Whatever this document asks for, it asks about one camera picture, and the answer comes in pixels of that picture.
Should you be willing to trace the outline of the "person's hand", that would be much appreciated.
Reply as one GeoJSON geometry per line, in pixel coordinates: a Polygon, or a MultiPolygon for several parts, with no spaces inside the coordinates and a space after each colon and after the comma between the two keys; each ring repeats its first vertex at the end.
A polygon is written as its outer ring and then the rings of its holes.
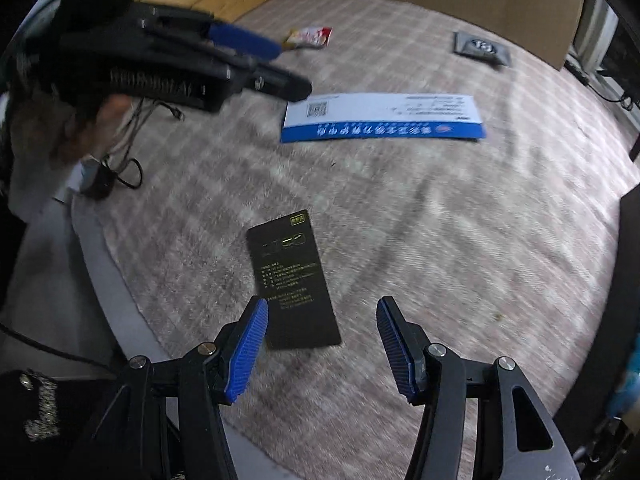
{"type": "Polygon", "coordinates": [[[130,110],[132,99],[120,94],[107,98],[91,118],[50,96],[19,102],[9,120],[15,160],[62,168],[102,156],[122,138],[130,110]]]}

